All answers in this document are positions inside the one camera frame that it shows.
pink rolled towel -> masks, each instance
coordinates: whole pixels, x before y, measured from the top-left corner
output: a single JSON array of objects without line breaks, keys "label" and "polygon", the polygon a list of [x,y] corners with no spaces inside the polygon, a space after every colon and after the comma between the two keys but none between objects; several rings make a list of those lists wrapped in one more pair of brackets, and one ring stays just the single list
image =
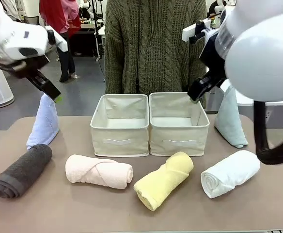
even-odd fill
[{"label": "pink rolled towel", "polygon": [[133,178],[133,168],[130,164],[77,154],[67,159],[65,171],[71,183],[94,183],[118,189],[126,188]]}]

storage bin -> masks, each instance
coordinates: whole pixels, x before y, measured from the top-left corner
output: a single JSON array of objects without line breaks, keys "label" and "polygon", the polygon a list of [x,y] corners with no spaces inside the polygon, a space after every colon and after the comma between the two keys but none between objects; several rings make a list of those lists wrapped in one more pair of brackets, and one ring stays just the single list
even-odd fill
[{"label": "storage bin", "polygon": [[146,95],[103,95],[90,125],[97,156],[149,154],[149,102]]},{"label": "storage bin", "polygon": [[149,105],[152,155],[204,154],[209,120],[200,102],[193,104],[184,92],[152,93]]}]

green knit sweater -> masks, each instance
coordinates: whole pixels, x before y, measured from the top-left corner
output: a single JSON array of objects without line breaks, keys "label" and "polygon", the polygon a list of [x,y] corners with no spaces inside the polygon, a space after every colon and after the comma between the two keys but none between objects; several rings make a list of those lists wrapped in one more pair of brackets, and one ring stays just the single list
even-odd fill
[{"label": "green knit sweater", "polygon": [[204,41],[190,45],[182,30],[204,18],[205,0],[108,0],[106,93],[187,91],[205,74]]}]

black chair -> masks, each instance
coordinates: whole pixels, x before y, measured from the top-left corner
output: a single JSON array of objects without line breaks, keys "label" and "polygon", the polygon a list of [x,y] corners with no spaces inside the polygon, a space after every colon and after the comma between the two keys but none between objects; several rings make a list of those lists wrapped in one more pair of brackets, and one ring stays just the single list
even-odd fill
[{"label": "black chair", "polygon": [[39,25],[39,17],[38,16],[35,16],[35,17],[24,16],[24,22],[28,24]]}]

rolled towel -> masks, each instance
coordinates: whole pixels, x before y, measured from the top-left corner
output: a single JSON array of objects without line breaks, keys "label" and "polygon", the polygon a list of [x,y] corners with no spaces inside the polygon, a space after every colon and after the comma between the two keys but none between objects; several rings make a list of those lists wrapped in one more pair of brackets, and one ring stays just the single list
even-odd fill
[{"label": "rolled towel", "polygon": [[238,151],[201,173],[201,183],[209,198],[227,193],[250,179],[260,169],[254,153]]},{"label": "rolled towel", "polygon": [[155,211],[192,170],[191,158],[178,152],[168,158],[158,170],[137,181],[134,190],[142,203],[149,210]]},{"label": "rolled towel", "polygon": [[0,174],[0,197],[22,196],[38,179],[52,157],[50,147],[33,146]]},{"label": "rolled towel", "polygon": [[43,94],[40,99],[36,120],[26,146],[29,150],[37,144],[49,145],[60,130],[54,101]]},{"label": "rolled towel", "polygon": [[130,164],[77,154],[67,159],[65,170],[71,183],[93,183],[118,189],[126,188],[133,178],[133,168]]},{"label": "rolled towel", "polygon": [[239,118],[235,89],[232,86],[229,86],[224,94],[215,119],[215,127],[232,146],[242,148],[248,145]]}]

